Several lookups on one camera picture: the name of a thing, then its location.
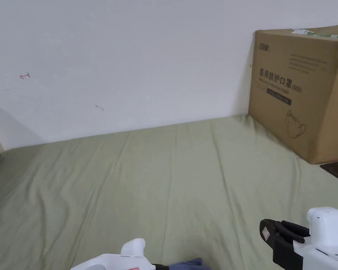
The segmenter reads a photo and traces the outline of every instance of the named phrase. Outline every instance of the mark on wall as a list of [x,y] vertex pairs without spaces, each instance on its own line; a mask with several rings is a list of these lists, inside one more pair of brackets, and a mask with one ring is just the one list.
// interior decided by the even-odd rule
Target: mark on wall
[[24,76],[23,76],[23,75],[20,75],[20,78],[21,78],[21,79],[24,79],[24,77],[26,77],[26,76],[29,76],[29,78],[30,78],[29,72],[28,72],[28,74],[26,74],[26,75],[24,75]]
[[100,110],[104,111],[104,108],[99,106],[99,105],[95,105],[96,108],[99,108]]

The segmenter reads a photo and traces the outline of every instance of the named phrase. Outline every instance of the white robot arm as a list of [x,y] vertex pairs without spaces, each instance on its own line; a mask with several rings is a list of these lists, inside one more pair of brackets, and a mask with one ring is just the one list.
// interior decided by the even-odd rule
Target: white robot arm
[[124,244],[120,254],[103,254],[71,270],[155,270],[155,265],[144,257],[144,249],[144,239],[136,238]]
[[338,210],[308,211],[309,229],[264,219],[261,238],[273,249],[273,262],[286,270],[338,270]]

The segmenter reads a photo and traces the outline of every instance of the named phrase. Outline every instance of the white wall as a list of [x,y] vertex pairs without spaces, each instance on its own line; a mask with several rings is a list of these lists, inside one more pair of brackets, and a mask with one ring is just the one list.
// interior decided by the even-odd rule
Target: white wall
[[246,113],[253,32],[335,24],[338,0],[0,1],[2,145]]

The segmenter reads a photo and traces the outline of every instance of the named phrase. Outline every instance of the wrinkle in sheet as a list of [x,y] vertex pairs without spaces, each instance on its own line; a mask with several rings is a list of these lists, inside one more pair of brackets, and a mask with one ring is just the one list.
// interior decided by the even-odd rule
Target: wrinkle in sheet
[[231,213],[233,215],[233,218],[234,218],[234,226],[235,226],[235,231],[236,231],[236,239],[237,239],[237,243],[238,243],[238,247],[240,249],[240,255],[241,255],[241,258],[242,258],[242,266],[245,266],[244,264],[244,257],[243,257],[243,250],[242,250],[242,247],[241,247],[241,244],[240,244],[240,239],[239,239],[239,232],[238,232],[238,225],[236,224],[236,219],[235,219],[235,214],[234,214],[234,211],[233,211],[233,208],[232,208],[232,201],[231,201],[231,198],[230,198],[230,194],[229,194],[229,188],[228,188],[228,185],[227,185],[227,181],[226,181],[226,178],[225,178],[225,174],[224,174],[224,170],[223,170],[223,163],[222,163],[222,160],[220,158],[220,151],[219,151],[219,148],[218,148],[218,141],[217,141],[217,138],[215,136],[215,133],[214,133],[214,127],[213,127],[213,124],[210,123],[210,129],[211,129],[211,134],[212,134],[212,140],[213,140],[213,144],[215,146],[215,149],[216,149],[216,152],[217,152],[217,157],[218,157],[218,161],[219,161],[219,166],[220,166],[220,171],[222,173],[222,182],[223,182],[223,186],[224,186],[224,189],[225,189],[225,192],[226,192],[226,197],[227,197],[227,201],[229,202],[229,208],[231,210]]
[[165,240],[168,233],[168,218],[169,218],[169,202],[170,202],[170,193],[171,193],[171,185],[173,182],[173,157],[174,157],[174,151],[178,148],[178,125],[175,126],[175,135],[174,135],[174,145],[171,148],[171,155],[170,155],[170,172],[169,172],[169,189],[168,189],[168,198],[167,198],[167,214],[165,217],[165,227],[164,227],[164,238],[163,238],[163,245],[161,249],[161,256],[160,256],[160,263],[163,263],[163,255],[164,255],[164,249],[165,249]]

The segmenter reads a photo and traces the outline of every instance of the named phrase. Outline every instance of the green bed sheet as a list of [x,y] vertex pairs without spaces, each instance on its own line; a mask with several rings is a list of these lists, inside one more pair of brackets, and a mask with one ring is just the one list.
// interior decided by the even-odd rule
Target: green bed sheet
[[69,269],[146,241],[152,263],[278,269],[264,218],[308,226],[338,179],[250,116],[13,149],[0,159],[0,269]]

